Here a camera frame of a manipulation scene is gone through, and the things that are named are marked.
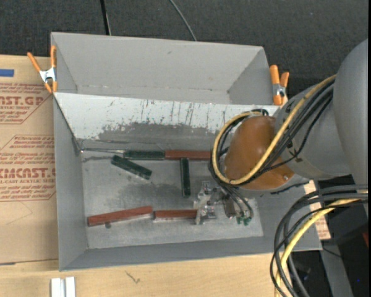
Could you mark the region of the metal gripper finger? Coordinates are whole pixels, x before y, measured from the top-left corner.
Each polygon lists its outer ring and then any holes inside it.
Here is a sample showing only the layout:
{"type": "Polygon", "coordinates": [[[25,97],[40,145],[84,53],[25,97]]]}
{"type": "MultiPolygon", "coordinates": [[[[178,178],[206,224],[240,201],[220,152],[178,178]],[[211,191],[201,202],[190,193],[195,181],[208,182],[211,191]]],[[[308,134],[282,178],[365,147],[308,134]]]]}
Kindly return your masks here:
{"type": "Polygon", "coordinates": [[[196,225],[202,225],[210,220],[217,219],[215,207],[213,205],[199,205],[196,209],[194,222],[196,225]]]}
{"type": "Polygon", "coordinates": [[[199,204],[215,204],[220,199],[220,190],[209,181],[203,181],[198,192],[199,204]]]}

